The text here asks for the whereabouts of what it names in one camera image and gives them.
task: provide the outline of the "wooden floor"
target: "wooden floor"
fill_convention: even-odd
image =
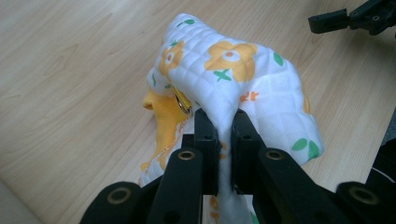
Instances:
[[[40,224],[34,214],[0,181],[0,223]]]
[[[396,106],[395,28],[313,35],[307,18],[364,1],[0,1],[0,178],[43,223],[78,223],[155,148],[142,99],[181,12],[275,49],[301,74],[325,154],[321,186],[364,182]]]

